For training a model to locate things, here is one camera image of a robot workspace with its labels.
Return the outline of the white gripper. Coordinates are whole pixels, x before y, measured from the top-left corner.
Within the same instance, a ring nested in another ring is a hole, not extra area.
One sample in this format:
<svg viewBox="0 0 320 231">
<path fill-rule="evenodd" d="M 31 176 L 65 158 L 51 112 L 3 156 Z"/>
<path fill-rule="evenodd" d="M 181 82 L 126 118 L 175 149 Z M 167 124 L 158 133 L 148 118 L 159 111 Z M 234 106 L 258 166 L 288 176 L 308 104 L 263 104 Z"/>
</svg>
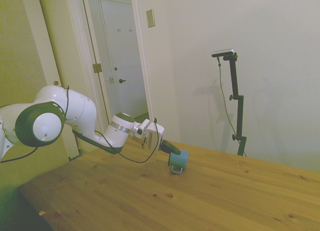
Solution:
<svg viewBox="0 0 320 231">
<path fill-rule="evenodd" d="M 177 147 L 162 138 L 164 132 L 165 129 L 161 125 L 151 122 L 144 132 L 143 148 L 150 154 L 156 154 L 160 150 L 167 154 L 180 155 L 180 150 Z"/>
</svg>

